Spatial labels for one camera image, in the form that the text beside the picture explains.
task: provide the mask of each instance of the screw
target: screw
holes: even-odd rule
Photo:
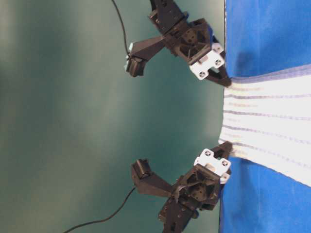
[[[201,78],[203,78],[203,77],[205,77],[205,72],[202,71],[199,75]]]
[[[227,166],[228,162],[227,161],[223,161],[222,164],[223,164],[223,166]]]
[[[221,60],[216,60],[215,65],[219,66],[221,64],[221,62],[222,62]]]

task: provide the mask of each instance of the wire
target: wire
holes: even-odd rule
[[[130,197],[130,195],[134,192],[134,190],[135,190],[135,188],[133,188],[133,189],[129,192],[129,194],[126,196],[124,202],[122,203],[122,205],[121,205],[111,216],[109,216],[108,218],[105,218],[105,219],[103,219],[103,220],[97,220],[97,221],[92,221],[92,222],[87,222],[87,223],[83,223],[83,224],[77,225],[77,226],[72,227],[72,228],[70,228],[69,230],[65,231],[64,233],[71,232],[71,231],[73,231],[73,230],[75,230],[75,229],[77,229],[77,228],[84,227],[84,226],[86,226],[86,225],[91,225],[91,224],[94,224],[94,223],[103,223],[103,222],[108,221],[109,219],[111,219],[112,217],[114,217],[114,215],[116,215],[116,214],[122,209],[122,207],[125,205],[127,199],[128,199],[128,198]]]
[[[129,50],[127,49],[128,46],[127,46],[127,43],[126,43],[126,32],[125,32],[125,28],[124,28],[124,24],[123,24],[123,20],[122,20],[122,17],[121,17],[121,14],[120,14],[120,11],[116,5],[116,2],[114,0],[111,0],[112,3],[114,4],[115,8],[116,8],[116,11],[118,13],[118,16],[119,16],[119,20],[120,20],[120,23],[121,23],[121,26],[122,26],[122,30],[123,30],[123,38],[124,38],[124,46],[125,46],[125,51],[126,51],[126,54],[129,56],[130,55],[130,52]]]

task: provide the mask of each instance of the white plastic bracket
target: white plastic bracket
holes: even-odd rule
[[[190,66],[190,70],[199,80],[205,79],[209,75],[209,69],[212,67],[218,69],[225,64],[225,60],[220,55],[223,51],[224,49],[220,43],[213,43],[212,50],[199,61]]]
[[[231,167],[231,162],[225,158],[218,160],[214,157],[214,152],[204,149],[199,157],[195,159],[194,165],[200,164],[208,170],[220,176],[220,183],[225,184],[230,175],[227,173]]]

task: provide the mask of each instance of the towel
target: towel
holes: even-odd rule
[[[219,143],[311,186],[311,65],[232,81]]]

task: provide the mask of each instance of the white cloth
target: white cloth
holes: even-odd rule
[[[231,156],[311,186],[311,75],[289,71],[257,83],[233,80],[225,89],[219,143],[233,143]]]

